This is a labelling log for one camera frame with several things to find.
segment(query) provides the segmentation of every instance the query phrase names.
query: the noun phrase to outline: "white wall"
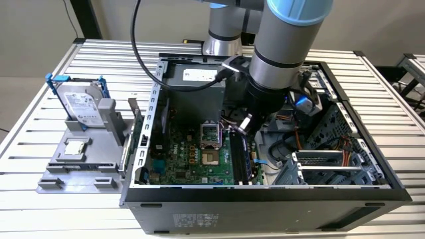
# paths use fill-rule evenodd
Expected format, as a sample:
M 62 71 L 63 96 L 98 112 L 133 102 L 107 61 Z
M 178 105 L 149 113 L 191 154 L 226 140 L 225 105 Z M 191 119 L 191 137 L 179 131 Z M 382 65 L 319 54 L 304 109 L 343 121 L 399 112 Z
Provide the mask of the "white wall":
M 73 39 L 61 0 L 0 0 L 0 76 L 43 77 Z
M 129 40 L 134 1 L 91 2 L 103 38 Z M 142 0 L 137 40 L 202 40 L 207 22 L 207 3 Z M 404 52 L 425 54 L 423 22 L 423 0 L 334 0 L 312 48 L 362 50 L 375 64 L 394 64 Z M 0 0 L 0 76 L 42 77 L 73 38 L 61 0 Z
M 376 65 L 425 54 L 423 0 L 334 0 L 312 48 L 362 50 Z
M 133 0 L 91 0 L 103 38 L 129 41 Z M 181 42 L 207 37 L 209 4 L 194 0 L 142 0 L 137 41 Z

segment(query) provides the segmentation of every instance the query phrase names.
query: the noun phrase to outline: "blue cable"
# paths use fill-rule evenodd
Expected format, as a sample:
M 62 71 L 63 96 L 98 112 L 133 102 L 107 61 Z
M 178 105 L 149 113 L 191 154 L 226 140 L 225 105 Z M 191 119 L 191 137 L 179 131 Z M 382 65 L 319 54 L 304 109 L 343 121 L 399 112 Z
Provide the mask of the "blue cable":
M 267 165 L 264 160 L 254 159 L 252 162 L 267 166 L 272 170 L 278 170 L 278 168 L 272 168 L 270 165 Z

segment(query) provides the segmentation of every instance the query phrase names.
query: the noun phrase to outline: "gray floor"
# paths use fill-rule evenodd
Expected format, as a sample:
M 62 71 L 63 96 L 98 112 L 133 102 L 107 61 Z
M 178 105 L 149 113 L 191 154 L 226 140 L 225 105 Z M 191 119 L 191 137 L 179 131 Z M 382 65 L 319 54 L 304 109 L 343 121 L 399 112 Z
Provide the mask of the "gray floor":
M 0 128 L 10 130 L 42 84 L 43 78 L 0 77 Z M 0 142 L 5 136 L 0 130 Z

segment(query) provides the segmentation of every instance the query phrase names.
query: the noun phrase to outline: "hard drive label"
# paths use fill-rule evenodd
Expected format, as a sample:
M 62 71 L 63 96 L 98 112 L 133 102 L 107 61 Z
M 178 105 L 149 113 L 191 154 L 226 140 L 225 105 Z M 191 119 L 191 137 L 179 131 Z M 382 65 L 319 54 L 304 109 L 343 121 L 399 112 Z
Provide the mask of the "hard drive label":
M 103 126 L 93 97 L 86 93 L 73 92 L 65 92 L 63 96 L 78 122 L 87 127 Z

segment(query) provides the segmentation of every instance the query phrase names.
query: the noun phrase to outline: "small chip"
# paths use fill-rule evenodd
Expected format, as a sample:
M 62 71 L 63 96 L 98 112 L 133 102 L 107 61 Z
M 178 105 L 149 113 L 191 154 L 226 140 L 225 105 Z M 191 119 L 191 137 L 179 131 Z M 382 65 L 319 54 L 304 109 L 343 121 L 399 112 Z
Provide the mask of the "small chip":
M 65 146 L 65 155 L 78 155 L 82 152 L 85 142 L 82 141 L 69 141 Z
M 185 178 L 186 172 L 175 172 L 175 178 Z

